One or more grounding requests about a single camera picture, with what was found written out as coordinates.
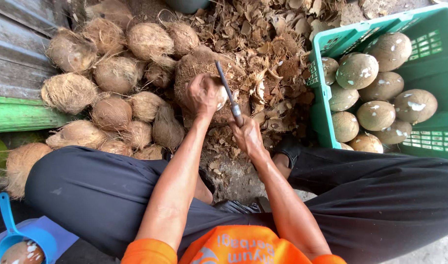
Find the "peeled coconut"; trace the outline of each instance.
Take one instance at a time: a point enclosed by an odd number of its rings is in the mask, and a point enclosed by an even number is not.
[[[411,55],[411,41],[403,33],[381,35],[364,50],[364,53],[376,57],[379,71],[391,71],[399,68]]]
[[[139,160],[161,160],[163,148],[159,145],[145,147],[143,150],[136,152],[133,158]]]
[[[154,142],[163,147],[175,151],[182,143],[185,136],[185,129],[175,119],[173,109],[170,105],[164,104],[159,107],[152,128]]]
[[[152,141],[152,127],[142,121],[131,121],[122,138],[132,148],[143,149]]]
[[[133,155],[133,150],[131,149],[131,147],[123,141],[118,140],[106,141],[102,144],[99,150],[123,156]]]
[[[388,128],[395,120],[393,105],[384,101],[372,101],[363,104],[356,112],[362,127],[371,131]]]
[[[372,134],[384,144],[397,144],[410,136],[411,129],[410,123],[395,120],[390,127],[381,131],[373,131]]]
[[[53,76],[41,87],[41,98],[48,106],[74,115],[93,103],[96,97],[95,84],[76,73]]]
[[[126,94],[136,86],[142,72],[138,71],[133,59],[109,57],[97,64],[93,76],[105,92]]]
[[[173,54],[173,40],[167,32],[154,23],[140,23],[127,34],[128,47],[134,55],[144,61],[153,60],[162,65],[163,55]]]
[[[96,18],[87,23],[84,27],[84,36],[95,42],[101,54],[118,54],[123,51],[126,44],[121,27],[104,18]]]
[[[391,71],[380,72],[368,87],[359,90],[359,95],[365,102],[387,101],[402,92],[403,84],[403,78],[397,73]]]
[[[325,84],[332,85],[336,81],[338,62],[332,58],[322,57],[322,67],[324,69]]]
[[[0,177],[0,187],[12,199],[21,200],[25,196],[25,183],[32,166],[51,151],[43,143],[30,143],[11,150],[7,158],[6,175]]]
[[[359,98],[358,90],[347,90],[338,83],[330,86],[332,97],[328,100],[330,111],[345,111],[353,106]]]
[[[134,117],[144,122],[152,122],[159,106],[166,104],[162,98],[150,92],[137,93],[128,102],[133,108]]]
[[[108,136],[98,129],[92,122],[78,120],[71,122],[51,135],[46,144],[52,149],[66,146],[82,146],[98,149],[107,140]]]
[[[126,130],[132,117],[131,106],[115,97],[101,100],[92,109],[92,122],[103,130]]]
[[[357,135],[350,141],[349,146],[357,151],[384,153],[384,148],[382,147],[380,140],[369,133]]]
[[[165,22],[165,30],[173,39],[175,55],[179,58],[187,55],[200,44],[196,32],[187,24],[180,22]]]
[[[377,76],[379,64],[367,54],[355,54],[340,64],[336,73],[338,84],[345,89],[362,89]]]
[[[335,138],[338,142],[348,142],[359,132],[359,124],[355,115],[349,112],[338,112],[332,115]]]
[[[438,109],[438,100],[432,93],[413,89],[397,96],[393,102],[397,117],[412,124],[427,121]]]
[[[82,73],[97,59],[98,49],[90,39],[59,27],[46,50],[46,56],[65,72]]]

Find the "coconut husk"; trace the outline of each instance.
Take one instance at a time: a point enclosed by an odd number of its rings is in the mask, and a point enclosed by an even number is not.
[[[46,56],[65,72],[82,73],[97,60],[98,49],[90,39],[59,27],[46,50]]]
[[[168,148],[171,151],[182,143],[185,136],[185,129],[175,119],[173,109],[170,105],[164,104],[159,107],[152,128],[152,137],[156,144]]]
[[[83,33],[84,36],[94,41],[103,55],[120,53],[126,44],[121,27],[104,18],[96,18],[87,23]]]
[[[7,158],[6,175],[0,177],[0,187],[12,199],[21,200],[25,196],[25,183],[32,166],[51,151],[43,143],[30,143],[11,150]]]
[[[65,73],[45,80],[41,98],[45,103],[68,114],[78,114],[97,97],[95,84],[76,73]]]
[[[125,57],[106,58],[93,70],[95,81],[102,90],[120,94],[133,90],[142,74],[136,62]]]
[[[96,103],[91,115],[92,122],[101,129],[119,131],[128,128],[133,111],[126,101],[112,97]]]
[[[123,155],[123,156],[131,156],[133,155],[133,150],[130,146],[128,146],[123,141],[111,140],[106,141],[100,147],[100,151]]]
[[[128,102],[133,108],[134,117],[144,122],[152,122],[158,107],[165,104],[163,99],[150,92],[137,93]]]
[[[46,144],[52,149],[67,146],[82,146],[98,149],[107,139],[107,135],[93,125],[92,122],[78,120],[59,129],[46,140]]]

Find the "brown coconut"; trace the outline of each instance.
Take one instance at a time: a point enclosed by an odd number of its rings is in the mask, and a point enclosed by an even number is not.
[[[48,106],[74,115],[93,103],[96,97],[95,84],[76,73],[53,76],[41,87],[41,98]]]
[[[229,88],[233,93],[239,91],[239,96],[236,102],[240,106],[240,111],[243,114],[250,116],[249,93],[240,90],[243,79],[246,77],[244,70],[235,65],[232,60],[213,52],[210,48],[203,45],[197,46],[189,54],[183,56],[177,64],[174,86],[177,103],[182,108],[186,108],[184,104],[185,83],[188,83],[197,74],[210,73],[211,75],[219,75],[214,60],[219,60],[221,65],[226,65],[224,74],[229,84]],[[231,116],[232,113],[230,108],[223,107],[214,114],[212,122],[227,123],[227,119]]]
[[[136,61],[125,57],[109,57],[100,61],[93,70],[99,87],[105,92],[126,94],[133,90],[142,72]]]
[[[111,140],[106,141],[100,147],[100,151],[123,155],[123,156],[131,156],[133,155],[133,150],[130,146],[128,146],[123,141]]]
[[[12,199],[21,200],[25,196],[25,183],[32,166],[51,151],[43,143],[30,143],[11,150],[7,158],[6,175],[0,177],[0,187]]]
[[[65,72],[82,73],[94,64],[98,49],[90,39],[59,27],[46,50],[46,56]]]
[[[121,27],[104,18],[96,18],[88,22],[84,27],[84,36],[92,39],[99,52],[105,55],[122,52],[126,44]]]
[[[143,150],[136,152],[133,158],[139,160],[161,160],[163,148],[159,145],[145,147]]]
[[[185,129],[175,119],[173,109],[170,105],[164,104],[159,107],[152,128],[154,142],[163,147],[175,151],[182,143],[185,136]]]
[[[122,99],[109,98],[96,103],[92,109],[92,122],[103,130],[126,130],[133,111],[131,106]]]
[[[181,58],[200,44],[198,35],[189,25],[180,22],[165,22],[165,30],[173,40],[175,56]]]
[[[66,146],[82,146],[98,149],[108,136],[98,129],[92,122],[78,120],[71,122],[51,135],[46,144],[52,149]]]
[[[150,92],[134,94],[128,102],[133,108],[134,117],[144,122],[152,122],[159,106],[166,104],[162,98]]]

